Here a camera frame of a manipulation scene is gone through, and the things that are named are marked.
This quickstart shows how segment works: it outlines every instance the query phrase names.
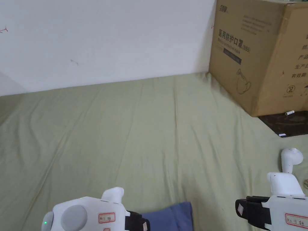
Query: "black strap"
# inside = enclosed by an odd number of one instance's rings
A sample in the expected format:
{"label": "black strap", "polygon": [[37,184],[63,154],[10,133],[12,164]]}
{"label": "black strap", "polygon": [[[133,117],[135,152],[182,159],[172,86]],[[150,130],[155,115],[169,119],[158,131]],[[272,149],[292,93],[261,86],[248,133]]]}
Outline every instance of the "black strap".
{"label": "black strap", "polygon": [[131,212],[130,217],[125,217],[125,230],[129,231],[150,231],[149,220],[142,218],[142,215],[136,212]]}
{"label": "black strap", "polygon": [[269,197],[250,197],[246,199],[238,199],[235,201],[235,210],[239,217],[244,218],[249,224],[268,230],[264,227],[264,224],[272,224],[270,217],[270,209],[262,207],[262,202],[267,202]]}

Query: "blue cloth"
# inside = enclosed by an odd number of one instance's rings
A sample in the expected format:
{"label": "blue cloth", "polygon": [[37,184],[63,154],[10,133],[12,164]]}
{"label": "blue cloth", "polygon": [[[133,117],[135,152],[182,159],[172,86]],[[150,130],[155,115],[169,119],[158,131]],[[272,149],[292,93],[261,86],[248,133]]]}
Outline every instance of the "blue cloth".
{"label": "blue cloth", "polygon": [[150,221],[151,231],[193,231],[192,211],[191,203],[183,202],[142,217]]}

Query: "white label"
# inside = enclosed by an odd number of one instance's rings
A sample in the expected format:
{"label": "white label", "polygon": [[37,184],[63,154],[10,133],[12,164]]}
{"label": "white label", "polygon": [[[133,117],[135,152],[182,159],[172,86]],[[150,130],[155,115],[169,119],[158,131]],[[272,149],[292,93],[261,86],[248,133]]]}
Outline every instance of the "white label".
{"label": "white label", "polygon": [[293,113],[294,113],[294,111],[288,111],[288,112],[285,113],[285,115],[288,116],[288,115],[293,114]]}
{"label": "white label", "polygon": [[144,223],[143,223],[143,231],[147,231],[147,230],[148,230],[147,223],[146,223],[146,222],[144,222]]}
{"label": "white label", "polygon": [[237,210],[240,213],[240,215],[242,215],[244,211],[244,207],[241,204],[239,204]]}
{"label": "white label", "polygon": [[289,213],[286,213],[285,217],[286,217],[286,223],[288,225],[308,229],[308,217],[289,214]]}
{"label": "white label", "polygon": [[98,215],[98,222],[100,224],[114,222],[116,221],[115,219],[116,219],[115,213],[100,213]]}

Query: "red-bordered label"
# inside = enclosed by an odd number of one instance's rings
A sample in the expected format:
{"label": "red-bordered label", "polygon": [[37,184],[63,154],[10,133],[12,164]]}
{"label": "red-bordered label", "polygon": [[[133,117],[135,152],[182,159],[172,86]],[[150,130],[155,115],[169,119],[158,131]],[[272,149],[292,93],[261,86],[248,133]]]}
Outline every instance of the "red-bordered label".
{"label": "red-bordered label", "polygon": [[308,217],[286,213],[285,218],[288,225],[308,229]]}
{"label": "red-bordered label", "polygon": [[116,220],[115,213],[100,213],[98,215],[98,223],[109,223],[109,222],[115,222]]}

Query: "wrinkled fabric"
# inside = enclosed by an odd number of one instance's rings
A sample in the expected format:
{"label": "wrinkled fabric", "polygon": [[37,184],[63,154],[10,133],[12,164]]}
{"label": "wrinkled fabric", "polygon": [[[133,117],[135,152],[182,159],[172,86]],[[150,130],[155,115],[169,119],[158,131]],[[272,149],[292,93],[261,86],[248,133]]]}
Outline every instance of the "wrinkled fabric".
{"label": "wrinkled fabric", "polygon": [[308,194],[307,143],[278,137],[205,73],[3,96],[0,224],[37,231],[56,204],[120,186],[127,210],[190,201],[195,230],[256,230],[235,200],[271,195],[287,147],[304,154],[293,173]]}

